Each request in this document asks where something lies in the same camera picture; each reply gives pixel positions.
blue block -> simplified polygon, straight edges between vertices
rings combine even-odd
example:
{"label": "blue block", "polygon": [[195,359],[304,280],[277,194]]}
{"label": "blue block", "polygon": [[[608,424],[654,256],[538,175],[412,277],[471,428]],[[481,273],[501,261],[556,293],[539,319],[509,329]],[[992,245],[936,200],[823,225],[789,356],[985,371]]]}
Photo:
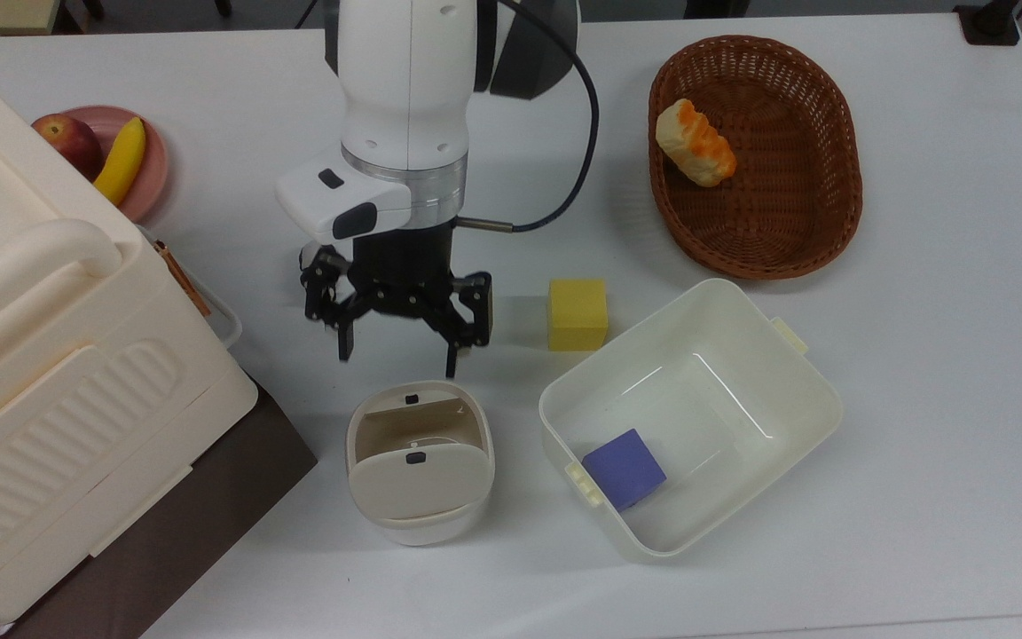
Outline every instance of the blue block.
{"label": "blue block", "polygon": [[586,454],[583,467],[619,513],[648,497],[665,478],[634,428]]}

yellow cube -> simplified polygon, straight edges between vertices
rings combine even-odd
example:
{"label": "yellow cube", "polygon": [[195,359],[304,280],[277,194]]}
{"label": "yellow cube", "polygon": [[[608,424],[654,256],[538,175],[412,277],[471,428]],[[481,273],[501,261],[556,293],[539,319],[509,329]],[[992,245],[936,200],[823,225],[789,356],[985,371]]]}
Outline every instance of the yellow cube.
{"label": "yellow cube", "polygon": [[551,351],[597,351],[605,343],[605,279],[551,279],[547,304]]}

wicker basket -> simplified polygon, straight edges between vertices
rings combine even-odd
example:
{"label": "wicker basket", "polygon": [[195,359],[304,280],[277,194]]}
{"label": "wicker basket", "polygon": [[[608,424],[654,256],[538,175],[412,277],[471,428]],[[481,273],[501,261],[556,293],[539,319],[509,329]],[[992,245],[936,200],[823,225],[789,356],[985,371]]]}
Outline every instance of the wicker basket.
{"label": "wicker basket", "polygon": [[[657,145],[656,118],[681,97],[730,142],[719,185],[685,178]],[[677,243],[710,270],[795,278],[838,258],[863,214],[854,125],[831,77],[762,37],[710,37],[677,52],[649,91],[649,175]]]}

bread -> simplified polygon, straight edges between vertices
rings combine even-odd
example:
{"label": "bread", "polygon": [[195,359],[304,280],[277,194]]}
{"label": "bread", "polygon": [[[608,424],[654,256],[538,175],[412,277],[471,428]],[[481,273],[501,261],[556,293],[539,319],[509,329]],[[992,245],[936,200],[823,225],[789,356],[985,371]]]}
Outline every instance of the bread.
{"label": "bread", "polygon": [[718,185],[736,173],[736,156],[728,140],[686,98],[657,117],[656,142],[677,169],[700,186]]}

box handle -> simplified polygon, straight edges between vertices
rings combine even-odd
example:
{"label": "box handle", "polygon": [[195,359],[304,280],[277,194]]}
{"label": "box handle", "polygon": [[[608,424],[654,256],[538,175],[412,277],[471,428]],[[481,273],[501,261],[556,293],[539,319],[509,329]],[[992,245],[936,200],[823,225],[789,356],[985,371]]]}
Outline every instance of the box handle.
{"label": "box handle", "polygon": [[776,330],[779,331],[780,335],[783,335],[784,339],[787,339],[787,344],[792,345],[792,347],[795,348],[795,351],[798,351],[799,355],[806,355],[806,352],[810,351],[810,349],[807,348],[806,343],[803,343],[802,339],[798,338],[798,335],[795,335],[795,331],[791,330],[791,327],[787,325],[787,322],[783,322],[783,320],[779,319],[779,317],[772,317],[771,324],[776,328]]}
{"label": "box handle", "polygon": [[0,246],[0,311],[74,262],[101,279],[121,268],[122,258],[112,239],[84,219],[52,219],[13,236]]}
{"label": "box handle", "polygon": [[605,504],[605,495],[602,494],[602,490],[597,487],[597,483],[589,476],[586,468],[578,461],[570,461],[565,470],[567,470],[567,477],[570,477],[574,488],[578,490],[578,494],[591,507],[596,508]]}

